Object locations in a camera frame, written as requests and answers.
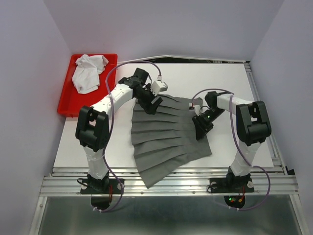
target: white wall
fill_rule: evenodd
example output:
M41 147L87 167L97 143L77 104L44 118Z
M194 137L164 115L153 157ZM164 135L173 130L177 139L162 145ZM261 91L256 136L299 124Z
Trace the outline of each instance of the white wall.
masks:
M44 0L72 52L252 59L283 0Z
M63 129L69 49L42 0L0 6L0 234L28 234Z
M313 232L313 1L285 0L252 62L274 135Z

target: red plastic tray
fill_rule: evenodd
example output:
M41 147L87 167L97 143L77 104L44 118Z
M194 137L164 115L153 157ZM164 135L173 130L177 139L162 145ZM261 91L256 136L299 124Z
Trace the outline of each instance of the red plastic tray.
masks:
M98 89L88 94L79 94L74 87L72 77L76 69L75 62L82 55L83 54L72 55L69 62L67 75L65 77L58 106L58 113L66 117L78 117L79 111L84 105L91 106L108 94L105 79L111 69L117 65L117 54L88 54L89 56L104 55L108 59L109 63L105 66L105 70L99 75L100 86ZM108 78L108 84L111 91L115 87L115 74L116 71L114 71Z

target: white table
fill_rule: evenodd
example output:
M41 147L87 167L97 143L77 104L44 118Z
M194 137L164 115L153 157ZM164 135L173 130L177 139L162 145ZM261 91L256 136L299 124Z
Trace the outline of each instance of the white table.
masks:
M169 86L164 94L191 98L205 88L222 88L235 93L239 98L254 100L243 64L158 64L163 81ZM157 69L149 64L128 64L117 71L116 80L133 75L136 68L149 72L157 78ZM206 92L199 95L204 100ZM111 140L106 149L106 159L111 167L134 168L134 147L131 144L132 108L134 100L124 104L115 113L115 124ZM75 138L77 118L67 118L54 167L88 167L87 159L79 141ZM234 160L236 147L231 135L229 112L224 112L214 121L208 134L212 155L192 161L181 167L229 167ZM270 144L259 148L254 165L273 167Z

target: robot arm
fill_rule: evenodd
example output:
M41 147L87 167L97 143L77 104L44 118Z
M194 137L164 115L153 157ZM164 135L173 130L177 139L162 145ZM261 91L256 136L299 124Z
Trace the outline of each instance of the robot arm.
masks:
M148 76L145 70L137 68L133 76L124 77L119 81L111 91L114 112L127 101L137 98L146 113L152 115L156 113L157 107L162 102L162 98L157 95L166 91L168 87L159 80L145 85ZM88 185L94 189L105 188L108 181L108 169L102 156L110 139L111 114L111 99L107 95L91 107L82 107L78 117L75 135L86 153L89 165Z
M261 143L271 135L271 126L264 102L247 101L237 97L232 98L230 110L229 93L208 92L205 96L209 109L204 113L198 113L192 118L196 128L196 138L202 139L213 128L213 121L225 110L236 115L237 135L239 148L248 160L253 162L255 154ZM238 192L246 186L250 178L250 169L241 154L237 151L235 160L229 167L224 181L220 181L216 192Z

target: white cloth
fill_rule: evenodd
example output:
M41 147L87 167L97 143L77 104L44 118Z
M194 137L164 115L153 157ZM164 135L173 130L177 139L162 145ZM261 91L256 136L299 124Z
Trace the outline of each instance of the white cloth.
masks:
M76 70L72 77L74 87L80 94L87 94L98 89L99 74L109 61L103 55L82 55L76 60Z

